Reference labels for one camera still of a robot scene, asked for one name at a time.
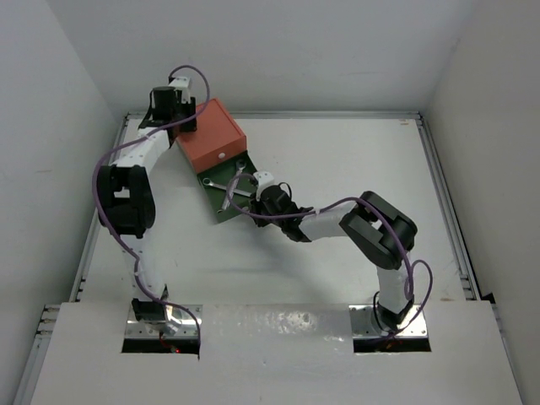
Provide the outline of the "silver ring wrench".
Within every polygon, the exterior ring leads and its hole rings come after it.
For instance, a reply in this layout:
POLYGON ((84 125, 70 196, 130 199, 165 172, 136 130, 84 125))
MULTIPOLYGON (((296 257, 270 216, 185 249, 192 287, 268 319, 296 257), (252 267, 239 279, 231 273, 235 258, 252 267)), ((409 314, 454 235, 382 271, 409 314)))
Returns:
POLYGON ((236 172, 234 178, 229 182, 229 188, 226 191, 225 198, 221 205, 221 211, 226 211, 230 206, 230 200, 233 198, 234 193, 232 192, 233 189, 237 187, 237 184, 239 182, 238 175, 240 175, 243 170, 246 167, 246 163, 244 160, 237 160, 236 161, 236 172))

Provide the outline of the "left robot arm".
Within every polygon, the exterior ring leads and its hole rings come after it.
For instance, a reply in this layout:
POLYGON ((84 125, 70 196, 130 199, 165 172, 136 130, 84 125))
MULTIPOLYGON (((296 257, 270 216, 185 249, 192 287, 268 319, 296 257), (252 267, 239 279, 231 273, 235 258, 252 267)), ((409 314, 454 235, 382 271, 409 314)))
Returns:
POLYGON ((187 78, 171 79, 166 86, 152 89, 149 107, 138 127, 137 137, 106 155, 93 174, 92 191, 101 224, 120 245, 132 267, 132 311, 139 322, 166 329, 174 310, 189 314, 180 305, 168 302, 166 283, 152 263, 150 230, 156 206, 149 174, 162 154, 176 140, 176 130, 197 129, 196 99, 187 78))

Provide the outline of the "silver combination wrench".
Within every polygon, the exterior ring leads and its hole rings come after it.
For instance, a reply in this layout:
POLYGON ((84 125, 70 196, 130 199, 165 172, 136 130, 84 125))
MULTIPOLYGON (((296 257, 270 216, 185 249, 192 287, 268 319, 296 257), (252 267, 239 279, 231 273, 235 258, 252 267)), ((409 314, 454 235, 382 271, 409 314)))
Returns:
MULTIPOLYGON (((210 178, 207 178, 207 177, 202 179, 202 184, 205 187, 215 188, 215 189, 218 189, 218 190, 221 190, 221 191, 224 191, 224 192, 227 191, 227 186, 216 183, 216 182, 212 181, 210 178)), ((243 191, 243 190, 238 189, 238 188, 233 189, 232 192, 234 194, 242 196, 242 197, 249 197, 251 195, 249 192, 243 191)))

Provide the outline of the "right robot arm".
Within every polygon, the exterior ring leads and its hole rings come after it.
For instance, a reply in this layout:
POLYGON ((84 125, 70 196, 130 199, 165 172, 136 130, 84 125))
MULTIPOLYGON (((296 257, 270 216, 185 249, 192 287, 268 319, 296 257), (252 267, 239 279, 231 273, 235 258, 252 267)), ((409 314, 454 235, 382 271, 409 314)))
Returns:
POLYGON ((418 228, 408 216, 371 191, 358 200, 346 198, 316 212, 298 206, 280 186, 254 193, 248 212, 256 226, 273 224, 294 242, 348 237, 377 270, 378 327, 388 333, 398 331, 414 301, 413 266, 408 253, 414 247, 418 228))

